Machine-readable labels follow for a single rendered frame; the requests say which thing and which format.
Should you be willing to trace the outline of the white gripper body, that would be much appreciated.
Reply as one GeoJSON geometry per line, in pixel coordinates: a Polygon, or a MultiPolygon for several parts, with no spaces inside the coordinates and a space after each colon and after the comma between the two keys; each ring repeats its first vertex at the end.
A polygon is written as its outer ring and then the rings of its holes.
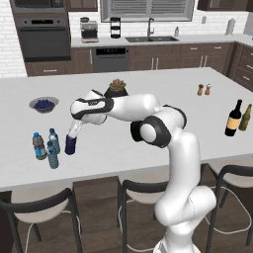
{"type": "Polygon", "coordinates": [[[81,130],[81,128],[82,128],[82,122],[79,120],[73,120],[71,127],[69,129],[68,136],[69,137],[76,137],[78,135],[79,131],[81,130]]]}

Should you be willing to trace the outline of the clear blue plastic water bottle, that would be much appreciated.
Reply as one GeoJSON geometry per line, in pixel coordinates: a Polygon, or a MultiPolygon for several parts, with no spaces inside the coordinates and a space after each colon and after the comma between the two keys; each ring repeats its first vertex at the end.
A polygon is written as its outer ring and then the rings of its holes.
{"type": "Polygon", "coordinates": [[[47,158],[48,158],[48,163],[51,169],[56,169],[59,166],[58,158],[57,158],[57,153],[56,149],[53,146],[52,142],[49,141],[47,143],[47,158]]]}
{"type": "Polygon", "coordinates": [[[49,140],[52,142],[52,145],[55,147],[56,153],[60,152],[59,140],[58,135],[54,131],[53,128],[49,130],[49,140]]]}

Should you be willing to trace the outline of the grey bowl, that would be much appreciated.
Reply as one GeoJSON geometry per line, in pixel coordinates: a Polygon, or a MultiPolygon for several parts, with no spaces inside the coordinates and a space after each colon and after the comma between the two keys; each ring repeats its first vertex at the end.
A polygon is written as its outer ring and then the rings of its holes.
{"type": "Polygon", "coordinates": [[[50,113],[55,106],[59,103],[59,100],[54,97],[40,97],[32,100],[29,106],[39,113],[50,113]]]}

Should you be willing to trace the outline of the blueberries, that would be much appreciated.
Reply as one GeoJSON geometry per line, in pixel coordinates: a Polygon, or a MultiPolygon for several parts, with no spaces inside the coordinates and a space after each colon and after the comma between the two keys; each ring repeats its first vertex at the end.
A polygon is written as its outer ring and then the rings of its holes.
{"type": "Polygon", "coordinates": [[[54,107],[54,103],[49,100],[38,100],[34,105],[34,108],[36,110],[42,110],[42,111],[52,109],[53,107],[54,107]]]}

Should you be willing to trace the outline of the grey bottle with blue label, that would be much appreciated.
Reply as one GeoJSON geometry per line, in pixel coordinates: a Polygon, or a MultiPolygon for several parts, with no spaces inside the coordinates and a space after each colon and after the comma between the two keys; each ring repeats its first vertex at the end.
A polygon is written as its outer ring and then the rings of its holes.
{"type": "Polygon", "coordinates": [[[43,144],[43,139],[38,132],[34,133],[33,146],[35,149],[36,158],[38,160],[46,159],[46,152],[45,152],[45,148],[44,148],[44,144],[43,144]]]}

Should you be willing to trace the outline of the succulent in black pot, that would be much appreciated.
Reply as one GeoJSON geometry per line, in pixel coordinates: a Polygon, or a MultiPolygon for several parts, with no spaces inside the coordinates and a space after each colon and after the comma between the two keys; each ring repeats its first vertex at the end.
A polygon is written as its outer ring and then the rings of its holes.
{"type": "Polygon", "coordinates": [[[123,80],[115,79],[110,85],[106,93],[106,98],[127,96],[126,83],[123,80]]]}

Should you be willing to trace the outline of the brown drawer under oven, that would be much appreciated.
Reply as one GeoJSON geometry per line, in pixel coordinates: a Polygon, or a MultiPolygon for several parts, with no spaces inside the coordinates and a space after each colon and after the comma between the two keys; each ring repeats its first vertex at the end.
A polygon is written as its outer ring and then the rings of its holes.
{"type": "Polygon", "coordinates": [[[26,62],[25,66],[28,76],[65,75],[74,73],[72,61],[26,62]]]}

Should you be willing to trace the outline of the grey dishwasher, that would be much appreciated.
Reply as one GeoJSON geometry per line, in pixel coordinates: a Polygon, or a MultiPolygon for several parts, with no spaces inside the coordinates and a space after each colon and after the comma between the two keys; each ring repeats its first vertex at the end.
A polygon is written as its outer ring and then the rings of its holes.
{"type": "Polygon", "coordinates": [[[92,51],[92,60],[95,73],[128,71],[128,47],[95,47],[92,51]]]}

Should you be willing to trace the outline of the black stool with beige seat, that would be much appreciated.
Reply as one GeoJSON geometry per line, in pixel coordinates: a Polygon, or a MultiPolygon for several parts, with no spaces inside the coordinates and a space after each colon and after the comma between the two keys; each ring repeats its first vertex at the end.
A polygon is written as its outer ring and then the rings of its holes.
{"type": "Polygon", "coordinates": [[[17,219],[33,228],[37,240],[41,241],[38,224],[57,217],[65,212],[66,207],[69,207],[68,212],[71,214],[77,253],[83,253],[80,238],[81,222],[73,184],[15,190],[12,192],[10,202],[0,200],[0,210],[8,215],[17,253],[27,253],[21,245],[17,219]]]}
{"type": "Polygon", "coordinates": [[[118,227],[123,234],[123,253],[127,253],[129,246],[127,245],[127,191],[135,194],[141,194],[141,198],[145,195],[154,195],[163,193],[167,183],[137,183],[131,180],[123,180],[118,182],[118,227]]]}
{"type": "Polygon", "coordinates": [[[230,192],[229,186],[234,186],[238,188],[253,188],[253,167],[251,166],[242,166],[242,165],[214,165],[211,164],[210,168],[212,170],[213,175],[216,177],[216,186],[215,186],[215,197],[219,200],[220,189],[222,188],[222,182],[227,184],[225,188],[225,193],[222,197],[221,203],[216,203],[215,208],[211,212],[211,221],[210,221],[210,229],[208,235],[208,241],[206,246],[206,253],[210,253],[211,251],[211,241],[212,235],[215,231],[214,223],[217,208],[221,207],[226,199],[228,192],[230,192]]]}

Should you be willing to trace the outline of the silver coffee machine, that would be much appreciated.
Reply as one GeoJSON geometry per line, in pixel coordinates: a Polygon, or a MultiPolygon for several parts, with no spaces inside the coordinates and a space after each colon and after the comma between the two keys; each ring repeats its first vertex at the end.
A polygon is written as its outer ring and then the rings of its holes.
{"type": "Polygon", "coordinates": [[[98,42],[98,24],[88,17],[80,19],[81,40],[83,42],[98,42]]]}

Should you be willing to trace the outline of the dark sink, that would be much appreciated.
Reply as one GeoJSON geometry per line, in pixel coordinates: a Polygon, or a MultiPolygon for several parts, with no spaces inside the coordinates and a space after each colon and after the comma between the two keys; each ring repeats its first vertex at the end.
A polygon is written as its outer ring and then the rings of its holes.
{"type": "Polygon", "coordinates": [[[168,37],[129,37],[128,42],[177,42],[178,39],[171,36],[168,37]]]}

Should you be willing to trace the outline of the grey tap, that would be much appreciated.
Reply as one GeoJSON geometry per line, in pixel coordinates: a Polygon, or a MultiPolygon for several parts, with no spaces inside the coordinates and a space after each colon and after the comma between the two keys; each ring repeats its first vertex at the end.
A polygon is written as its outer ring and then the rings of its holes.
{"type": "Polygon", "coordinates": [[[147,27],[147,37],[150,38],[151,35],[154,34],[154,29],[151,29],[151,23],[154,22],[153,18],[149,18],[148,20],[148,27],[147,27]]]}

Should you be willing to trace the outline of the window with grey blinds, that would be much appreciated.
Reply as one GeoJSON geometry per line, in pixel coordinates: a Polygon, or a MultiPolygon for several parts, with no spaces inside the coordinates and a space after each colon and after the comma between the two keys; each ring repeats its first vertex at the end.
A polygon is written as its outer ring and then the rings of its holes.
{"type": "Polygon", "coordinates": [[[101,21],[120,18],[123,23],[191,22],[195,0],[100,0],[101,21]]]}

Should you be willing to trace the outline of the green glass bottle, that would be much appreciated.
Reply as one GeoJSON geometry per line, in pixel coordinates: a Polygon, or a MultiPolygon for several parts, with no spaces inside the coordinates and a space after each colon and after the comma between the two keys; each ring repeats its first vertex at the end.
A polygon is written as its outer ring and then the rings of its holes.
{"type": "Polygon", "coordinates": [[[247,129],[249,120],[251,118],[251,108],[252,108],[252,105],[249,104],[245,113],[242,116],[241,122],[238,127],[239,130],[245,131],[247,129]]]}

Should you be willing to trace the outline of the white paper towel roll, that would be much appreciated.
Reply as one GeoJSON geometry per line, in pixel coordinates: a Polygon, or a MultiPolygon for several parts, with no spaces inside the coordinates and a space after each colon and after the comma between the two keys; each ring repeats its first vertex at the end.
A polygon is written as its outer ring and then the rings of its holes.
{"type": "Polygon", "coordinates": [[[235,26],[235,19],[228,20],[226,31],[225,31],[226,36],[232,35],[233,30],[234,30],[234,26],[235,26]]]}

